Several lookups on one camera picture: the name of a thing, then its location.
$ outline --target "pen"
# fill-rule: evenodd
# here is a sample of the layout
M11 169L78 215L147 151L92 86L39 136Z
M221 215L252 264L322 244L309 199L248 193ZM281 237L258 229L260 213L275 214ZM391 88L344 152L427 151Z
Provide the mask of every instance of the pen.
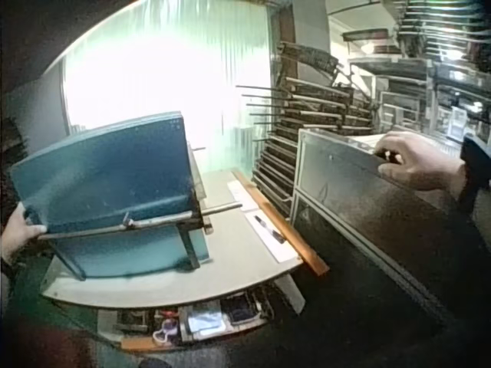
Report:
M268 224L266 224L264 221L262 221L259 216L254 216L254 219L256 219L257 222L259 222L259 224L261 224L261 226L263 228L265 228L266 230L268 230L268 233L273 235L273 238L276 239L276 241L279 243L279 244L283 244L285 242L285 238L283 238L283 236L277 232L275 229L273 228L269 228L268 227Z

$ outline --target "right hand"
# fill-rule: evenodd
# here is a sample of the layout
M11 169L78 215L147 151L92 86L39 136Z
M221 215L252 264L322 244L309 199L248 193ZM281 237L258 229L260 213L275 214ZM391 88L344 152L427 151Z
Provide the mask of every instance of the right hand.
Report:
M466 182L465 163L441 152L430 140L409 132L389 132L375 146L376 154L400 155L401 164L383 163L380 174L416 190L443 189L455 199Z

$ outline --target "curved white tabletop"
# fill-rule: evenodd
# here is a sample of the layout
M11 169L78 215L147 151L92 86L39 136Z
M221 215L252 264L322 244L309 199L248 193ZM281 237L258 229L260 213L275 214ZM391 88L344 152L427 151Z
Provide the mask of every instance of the curved white tabletop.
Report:
M227 186L234 180L230 171L204 174L206 207L234 202ZM79 281L55 257L42 281L41 293L58 301L97 308L164 307L233 294L302 264L300 257L278 263L241 209L210 218L214 229L206 236L210 260L194 271Z

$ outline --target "white curtain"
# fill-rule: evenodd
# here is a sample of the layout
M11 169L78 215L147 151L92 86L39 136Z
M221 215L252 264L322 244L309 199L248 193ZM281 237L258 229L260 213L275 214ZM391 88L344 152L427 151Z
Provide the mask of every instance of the white curtain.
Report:
M253 125L237 84L271 86L265 6L146 0L98 25L64 58L72 126L180 110L192 148L206 148L196 152L202 171L252 168L252 140L264 131Z

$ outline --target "metal handle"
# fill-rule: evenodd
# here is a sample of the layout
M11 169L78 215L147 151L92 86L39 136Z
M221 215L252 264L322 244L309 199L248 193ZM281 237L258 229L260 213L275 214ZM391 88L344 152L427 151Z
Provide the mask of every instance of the metal handle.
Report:
M214 215L216 213L229 211L231 209L238 209L242 207L240 202L226 203L224 205L218 205L211 207L209 209L204 209L201 211L202 216ZM149 218L146 220L132 221L128 219L128 215L124 216L123 223L114 226L108 226L106 228L95 228L91 230L82 230L79 232L60 232L57 234L44 234L41 235L39 240L53 240L53 239L64 239L64 238L79 238L83 236L93 236L101 234L110 234L113 232L125 232L129 230L136 230L141 228L154 228L157 226L168 226L175 225L181 222L186 222L193 219L193 212L186 211L175 215L161 216Z

